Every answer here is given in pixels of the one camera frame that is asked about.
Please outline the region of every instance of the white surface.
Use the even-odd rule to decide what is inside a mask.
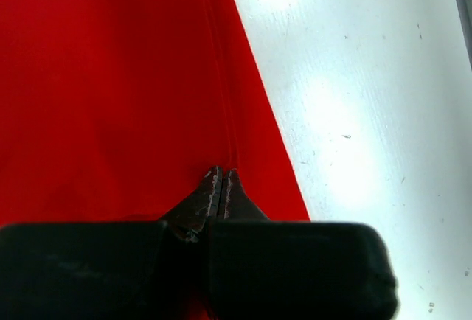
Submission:
[[[455,0],[236,2],[310,216],[381,233],[397,319],[472,319],[472,73]]]

